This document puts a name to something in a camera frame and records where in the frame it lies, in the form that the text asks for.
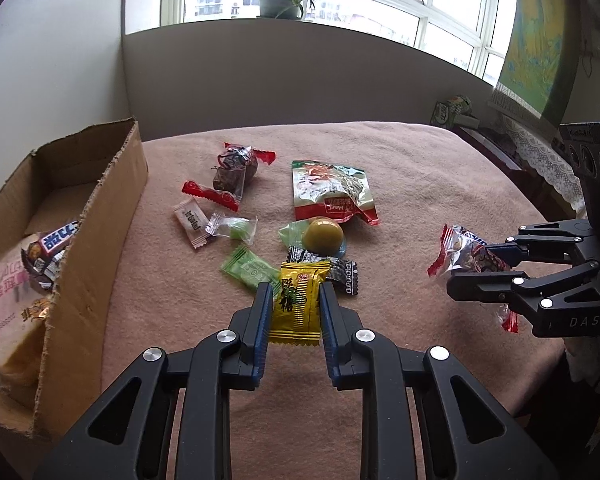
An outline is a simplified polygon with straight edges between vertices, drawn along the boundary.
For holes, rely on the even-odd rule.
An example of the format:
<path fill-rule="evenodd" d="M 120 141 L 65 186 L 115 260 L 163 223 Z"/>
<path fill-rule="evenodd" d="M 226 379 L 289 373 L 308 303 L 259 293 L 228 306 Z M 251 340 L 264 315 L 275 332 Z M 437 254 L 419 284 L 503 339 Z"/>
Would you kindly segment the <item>red clear snack packet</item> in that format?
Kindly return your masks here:
<path fill-rule="evenodd" d="M 505 272 L 512 267 L 488 248 L 488 243 L 474 232 L 458 224 L 445 224 L 439 238 L 440 250 L 428 266 L 430 278 L 452 271 Z"/>

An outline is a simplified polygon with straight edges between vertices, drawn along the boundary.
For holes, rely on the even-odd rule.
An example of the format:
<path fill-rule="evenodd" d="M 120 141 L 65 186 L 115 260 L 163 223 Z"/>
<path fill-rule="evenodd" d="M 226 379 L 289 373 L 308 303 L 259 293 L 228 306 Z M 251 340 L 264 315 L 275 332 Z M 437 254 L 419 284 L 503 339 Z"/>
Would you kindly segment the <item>yellow candy packet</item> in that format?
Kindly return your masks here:
<path fill-rule="evenodd" d="M 280 266 L 280 289 L 273 302 L 269 342 L 320 344 L 320 287 L 329 269 L 328 262 L 286 262 Z"/>

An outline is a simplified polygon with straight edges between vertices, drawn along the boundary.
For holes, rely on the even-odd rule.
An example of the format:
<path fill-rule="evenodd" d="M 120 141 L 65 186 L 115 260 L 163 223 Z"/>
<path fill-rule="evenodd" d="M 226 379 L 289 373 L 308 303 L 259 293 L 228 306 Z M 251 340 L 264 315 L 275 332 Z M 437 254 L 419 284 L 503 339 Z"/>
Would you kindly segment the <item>pink white candy sachet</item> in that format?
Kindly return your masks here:
<path fill-rule="evenodd" d="M 180 222 L 189 243 L 194 249 L 204 247 L 211 235 L 207 231 L 209 219 L 195 197 L 184 200 L 175 207 L 174 217 Z"/>

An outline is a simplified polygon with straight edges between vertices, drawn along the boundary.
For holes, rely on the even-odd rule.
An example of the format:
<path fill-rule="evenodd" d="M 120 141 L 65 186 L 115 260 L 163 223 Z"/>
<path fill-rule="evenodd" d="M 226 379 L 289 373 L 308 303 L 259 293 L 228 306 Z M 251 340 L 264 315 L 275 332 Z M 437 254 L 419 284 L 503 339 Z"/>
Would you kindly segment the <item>red white snack pouch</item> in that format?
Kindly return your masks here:
<path fill-rule="evenodd" d="M 363 169 L 317 160 L 294 160 L 291 177 L 296 220 L 323 217 L 346 223 L 360 217 L 370 226 L 378 226 L 375 201 Z"/>

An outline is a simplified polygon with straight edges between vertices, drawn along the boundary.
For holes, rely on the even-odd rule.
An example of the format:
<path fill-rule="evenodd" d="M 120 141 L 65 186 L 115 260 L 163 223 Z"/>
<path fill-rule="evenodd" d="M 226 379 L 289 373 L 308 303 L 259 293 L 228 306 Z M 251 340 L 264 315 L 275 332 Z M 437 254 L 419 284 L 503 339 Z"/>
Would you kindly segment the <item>clear green candy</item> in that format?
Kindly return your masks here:
<path fill-rule="evenodd" d="M 213 237 L 225 237 L 230 240 L 240 240 L 251 245 L 256 237 L 258 219 L 232 217 L 215 212 L 206 226 L 206 232 Z"/>

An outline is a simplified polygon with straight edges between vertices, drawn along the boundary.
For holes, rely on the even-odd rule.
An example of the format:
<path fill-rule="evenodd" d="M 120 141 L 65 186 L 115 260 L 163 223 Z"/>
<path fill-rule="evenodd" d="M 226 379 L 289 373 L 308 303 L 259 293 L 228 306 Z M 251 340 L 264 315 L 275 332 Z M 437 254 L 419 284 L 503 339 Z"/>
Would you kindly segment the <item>red dark jujube snack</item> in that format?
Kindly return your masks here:
<path fill-rule="evenodd" d="M 224 143 L 224 151 L 216 158 L 212 185 L 186 181 L 182 192 L 204 198 L 230 211 L 238 211 L 245 188 L 250 185 L 261 164 L 271 166 L 276 161 L 274 151 L 259 150 L 251 145 Z"/>

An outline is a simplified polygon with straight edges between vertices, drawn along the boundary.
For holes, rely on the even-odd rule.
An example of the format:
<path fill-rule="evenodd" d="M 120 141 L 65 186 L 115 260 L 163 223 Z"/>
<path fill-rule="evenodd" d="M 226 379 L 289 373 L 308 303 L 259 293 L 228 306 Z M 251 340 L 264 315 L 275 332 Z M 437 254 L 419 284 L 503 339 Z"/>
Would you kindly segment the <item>white lace cloth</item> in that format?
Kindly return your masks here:
<path fill-rule="evenodd" d="M 554 188 L 576 217 L 585 218 L 585 202 L 580 181 L 568 162 L 565 162 L 542 136 L 537 136 L 512 118 L 501 115 L 498 118 L 498 128 L 512 139 L 516 153 Z"/>

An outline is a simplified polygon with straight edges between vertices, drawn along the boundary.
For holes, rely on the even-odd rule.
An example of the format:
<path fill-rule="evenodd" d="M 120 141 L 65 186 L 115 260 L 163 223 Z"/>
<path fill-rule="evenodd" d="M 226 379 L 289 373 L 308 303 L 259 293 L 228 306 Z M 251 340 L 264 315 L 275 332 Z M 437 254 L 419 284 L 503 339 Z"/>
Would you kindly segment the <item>green white small box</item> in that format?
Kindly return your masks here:
<path fill-rule="evenodd" d="M 472 114 L 472 103 L 468 96 L 453 96 L 434 104 L 430 124 L 440 128 L 468 127 L 477 129 L 480 120 Z"/>

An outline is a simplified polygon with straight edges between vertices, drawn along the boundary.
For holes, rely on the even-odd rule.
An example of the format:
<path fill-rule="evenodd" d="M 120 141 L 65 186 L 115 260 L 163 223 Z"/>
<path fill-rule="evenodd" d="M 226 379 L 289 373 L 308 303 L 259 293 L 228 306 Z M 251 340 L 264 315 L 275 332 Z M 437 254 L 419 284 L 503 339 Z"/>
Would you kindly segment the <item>bagged sliced bread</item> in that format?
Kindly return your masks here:
<path fill-rule="evenodd" d="M 22 255 L 39 238 L 31 234 L 0 257 L 0 393 L 28 408 L 40 374 L 50 282 L 32 276 Z"/>

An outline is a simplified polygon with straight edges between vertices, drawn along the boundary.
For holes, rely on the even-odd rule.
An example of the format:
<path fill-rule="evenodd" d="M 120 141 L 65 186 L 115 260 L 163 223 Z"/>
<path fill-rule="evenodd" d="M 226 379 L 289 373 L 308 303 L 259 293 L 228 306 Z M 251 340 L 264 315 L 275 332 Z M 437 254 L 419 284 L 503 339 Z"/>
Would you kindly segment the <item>black candy packet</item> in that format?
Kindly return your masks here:
<path fill-rule="evenodd" d="M 336 256 L 322 256 L 298 246 L 289 247 L 287 261 L 294 263 L 328 262 L 330 269 L 326 280 L 335 283 L 342 292 L 349 296 L 358 294 L 358 264 L 355 261 Z"/>

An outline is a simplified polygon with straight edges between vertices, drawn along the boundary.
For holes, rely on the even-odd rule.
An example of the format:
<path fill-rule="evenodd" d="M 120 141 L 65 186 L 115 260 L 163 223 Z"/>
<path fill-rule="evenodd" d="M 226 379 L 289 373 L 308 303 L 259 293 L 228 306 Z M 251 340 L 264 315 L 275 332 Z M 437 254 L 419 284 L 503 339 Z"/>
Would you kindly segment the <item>hanging map scroll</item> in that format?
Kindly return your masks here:
<path fill-rule="evenodd" d="M 580 0 L 517 0 L 490 107 L 517 122 L 558 127 L 576 80 L 580 44 Z"/>

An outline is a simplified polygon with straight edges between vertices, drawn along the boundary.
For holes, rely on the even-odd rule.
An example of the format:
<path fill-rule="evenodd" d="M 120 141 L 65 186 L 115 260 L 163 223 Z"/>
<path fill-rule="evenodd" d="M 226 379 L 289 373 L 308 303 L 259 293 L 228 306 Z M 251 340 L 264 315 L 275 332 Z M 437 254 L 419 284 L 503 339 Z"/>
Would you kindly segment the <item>snickers bar wrapper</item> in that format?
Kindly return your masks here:
<path fill-rule="evenodd" d="M 78 220 L 70 221 L 53 231 L 37 235 L 20 250 L 31 286 L 40 294 L 53 290 L 61 261 L 79 226 Z"/>

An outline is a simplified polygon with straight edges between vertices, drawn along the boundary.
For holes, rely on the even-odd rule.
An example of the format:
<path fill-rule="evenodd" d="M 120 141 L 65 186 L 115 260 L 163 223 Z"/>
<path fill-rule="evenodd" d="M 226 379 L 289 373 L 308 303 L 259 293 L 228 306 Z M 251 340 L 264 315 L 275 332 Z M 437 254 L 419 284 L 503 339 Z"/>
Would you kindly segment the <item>green candy packet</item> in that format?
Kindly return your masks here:
<path fill-rule="evenodd" d="M 261 283 L 268 283 L 274 294 L 279 292 L 279 270 L 257 256 L 246 245 L 237 246 L 221 264 L 221 270 L 249 289 L 256 290 Z"/>

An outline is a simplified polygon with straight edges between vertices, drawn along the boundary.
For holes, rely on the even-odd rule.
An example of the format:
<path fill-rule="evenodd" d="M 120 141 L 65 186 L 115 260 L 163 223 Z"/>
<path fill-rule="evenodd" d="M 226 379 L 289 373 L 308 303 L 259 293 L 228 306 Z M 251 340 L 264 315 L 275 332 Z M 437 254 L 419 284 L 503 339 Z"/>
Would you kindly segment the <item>cardboard box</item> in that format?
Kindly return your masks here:
<path fill-rule="evenodd" d="M 0 427 L 29 439 L 62 436 L 99 395 L 109 299 L 148 180 L 133 119 L 89 126 L 37 148 L 0 189 L 0 258 L 26 236 L 76 221 L 34 350 L 35 388 L 0 393 Z"/>

